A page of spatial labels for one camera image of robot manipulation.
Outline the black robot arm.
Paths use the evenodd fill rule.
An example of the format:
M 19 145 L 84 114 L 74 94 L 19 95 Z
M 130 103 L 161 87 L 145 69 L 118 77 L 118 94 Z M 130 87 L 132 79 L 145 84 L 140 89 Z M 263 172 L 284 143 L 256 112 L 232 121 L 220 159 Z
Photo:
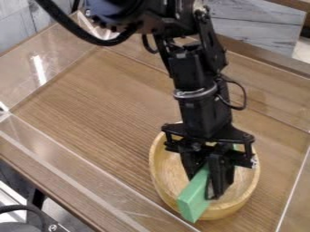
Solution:
M 200 0 L 85 0 L 85 15 L 104 28 L 153 36 L 169 77 L 181 121 L 161 126 L 164 146 L 180 155 L 186 177 L 201 168 L 207 199 L 220 198 L 233 183 L 235 167 L 253 166 L 251 134 L 232 125 L 223 75 L 225 50 L 213 32 L 209 8 Z

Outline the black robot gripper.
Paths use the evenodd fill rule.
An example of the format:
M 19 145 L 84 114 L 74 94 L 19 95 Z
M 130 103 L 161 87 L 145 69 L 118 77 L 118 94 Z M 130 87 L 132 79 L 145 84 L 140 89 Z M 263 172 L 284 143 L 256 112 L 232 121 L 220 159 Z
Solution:
M 227 99 L 220 95 L 173 95 L 181 115 L 181 121 L 161 126 L 168 151 L 180 154 L 186 178 L 192 179 L 207 162 L 208 178 L 204 197 L 219 199 L 233 183 L 235 166 L 223 155 L 212 154 L 207 159 L 204 146 L 235 145 L 240 151 L 237 166 L 253 166 L 251 134 L 232 125 L 231 109 Z

